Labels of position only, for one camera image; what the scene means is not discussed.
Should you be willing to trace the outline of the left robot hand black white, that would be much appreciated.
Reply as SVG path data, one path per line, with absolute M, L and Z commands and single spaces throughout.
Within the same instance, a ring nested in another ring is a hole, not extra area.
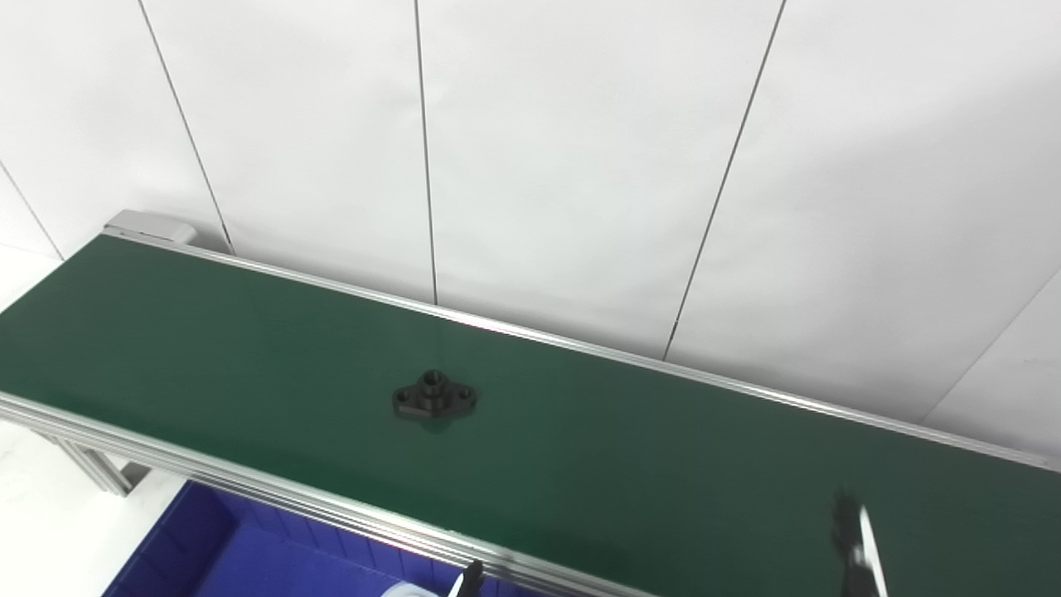
M 480 597 L 482 582 L 484 581 L 482 573 L 484 573 L 484 564 L 479 560 L 473 561 L 473 563 L 463 568 L 458 578 L 455 579 L 451 589 L 448 590 L 448 597 Z

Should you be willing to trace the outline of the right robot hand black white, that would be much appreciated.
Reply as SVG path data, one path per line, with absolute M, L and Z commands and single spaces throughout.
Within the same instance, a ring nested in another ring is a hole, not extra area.
M 869 511 L 845 488 L 835 495 L 831 540 L 841 560 L 841 596 L 889 594 Z

